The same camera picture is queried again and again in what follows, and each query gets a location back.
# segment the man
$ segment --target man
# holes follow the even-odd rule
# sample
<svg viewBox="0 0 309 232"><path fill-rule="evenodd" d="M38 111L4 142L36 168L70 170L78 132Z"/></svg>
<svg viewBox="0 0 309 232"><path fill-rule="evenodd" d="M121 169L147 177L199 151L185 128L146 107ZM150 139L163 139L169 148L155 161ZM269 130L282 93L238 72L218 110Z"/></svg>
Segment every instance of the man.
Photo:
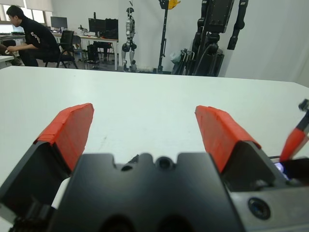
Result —
<svg viewBox="0 0 309 232"><path fill-rule="evenodd" d="M9 52L18 51L26 66L38 66L36 59L57 59L60 55L59 46L52 33L42 24L27 18L18 6L11 6L6 14L15 27L21 26L25 31L26 43L9 46Z"/></svg>

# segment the desk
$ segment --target desk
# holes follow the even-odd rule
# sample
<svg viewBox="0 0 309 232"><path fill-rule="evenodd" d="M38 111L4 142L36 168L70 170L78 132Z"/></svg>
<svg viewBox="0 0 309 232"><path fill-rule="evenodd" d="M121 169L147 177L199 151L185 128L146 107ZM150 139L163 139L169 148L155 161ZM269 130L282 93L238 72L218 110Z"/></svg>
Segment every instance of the desk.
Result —
<svg viewBox="0 0 309 232"><path fill-rule="evenodd" d="M14 59L12 56L0 56L0 69L6 67L6 62Z"/></svg>
<svg viewBox="0 0 309 232"><path fill-rule="evenodd" d="M61 34L59 33L53 33L55 36L56 40L60 42ZM82 40L88 40L88 45L90 44L90 40L92 41L99 41L99 42L107 42L107 43L112 43L112 47L114 49L115 53L115 70L118 69L118 40L113 40L113 39L104 39L104 38L98 38L96 36L79 36Z"/></svg>
<svg viewBox="0 0 309 232"><path fill-rule="evenodd" d="M0 35L0 41L6 40L24 40L24 35Z"/></svg>
<svg viewBox="0 0 309 232"><path fill-rule="evenodd" d="M126 163L142 152L174 161L205 152L197 105L229 112L267 155L279 155L309 98L309 88L289 82L74 69L12 66L0 70L0 82L0 185L57 113L77 104L95 109L84 152ZM0 231L8 228L0 220Z"/></svg>

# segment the window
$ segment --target window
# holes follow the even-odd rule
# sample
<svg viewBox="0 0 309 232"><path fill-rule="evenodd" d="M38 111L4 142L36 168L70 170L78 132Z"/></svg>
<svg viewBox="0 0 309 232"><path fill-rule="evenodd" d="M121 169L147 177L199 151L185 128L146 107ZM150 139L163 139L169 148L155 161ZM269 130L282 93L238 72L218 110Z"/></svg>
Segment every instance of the window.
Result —
<svg viewBox="0 0 309 232"><path fill-rule="evenodd" d="M6 11L8 10L9 7L10 6L8 6L8 5L3 5L6 21L10 21L9 16L6 14Z"/></svg>
<svg viewBox="0 0 309 232"><path fill-rule="evenodd" d="M38 23L45 23L43 11L32 10L33 19Z"/></svg>
<svg viewBox="0 0 309 232"><path fill-rule="evenodd" d="M5 14L5 15L3 15L3 14L0 15L0 21L10 21L9 16L6 14L6 11L9 9L9 7L10 7L9 5L0 5L0 13L2 12L1 8L3 8L3 12ZM31 9L27 9L27 8L24 8L24 7L21 7L21 9L23 10L26 17L28 17L30 19L34 19L38 23L47 23L47 22L45 22L46 17L44 17L44 14L51 15L51 12L31 10Z"/></svg>
<svg viewBox="0 0 309 232"><path fill-rule="evenodd" d="M26 17L28 17L28 18L30 18L30 19L33 19L32 10L26 9L26 8L24 8L24 7L21 7L20 9L23 10L24 15L25 15Z"/></svg>

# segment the white robot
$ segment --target white robot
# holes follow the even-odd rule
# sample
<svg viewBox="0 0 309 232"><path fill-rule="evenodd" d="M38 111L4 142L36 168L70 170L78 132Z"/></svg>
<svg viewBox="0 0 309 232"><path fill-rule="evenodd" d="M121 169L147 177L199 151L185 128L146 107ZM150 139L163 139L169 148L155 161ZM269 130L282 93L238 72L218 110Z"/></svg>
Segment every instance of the white robot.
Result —
<svg viewBox="0 0 309 232"><path fill-rule="evenodd" d="M126 53L130 52L130 71L136 72L136 61L134 60L134 54L135 49L137 48L136 44L133 42L133 38L135 35L135 21L132 16L132 13L134 12L134 9L132 7L127 8L126 10L128 19L126 21L126 38L127 41L122 45L122 65L124 68L124 71L128 71L128 68L126 67L127 61L126 61Z"/></svg>

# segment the cable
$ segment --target cable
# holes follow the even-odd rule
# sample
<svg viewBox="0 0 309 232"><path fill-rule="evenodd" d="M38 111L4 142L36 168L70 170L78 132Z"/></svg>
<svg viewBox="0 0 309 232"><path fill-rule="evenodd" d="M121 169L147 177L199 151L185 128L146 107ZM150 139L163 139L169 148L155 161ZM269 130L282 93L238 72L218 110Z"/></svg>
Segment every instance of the cable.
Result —
<svg viewBox="0 0 309 232"><path fill-rule="evenodd" d="M208 46L206 47L206 49L205 49L203 55L201 56L201 59L199 60L199 63L198 63L198 65L197 65L197 68L196 68L196 70L195 70L193 76L195 76L195 75L197 74L197 71L198 71L198 69L199 69L199 67L200 67L200 65L201 65L201 63L202 63L202 58L204 57L204 55L206 54L206 52L208 52L210 46L211 46L211 44L208 45Z"/></svg>

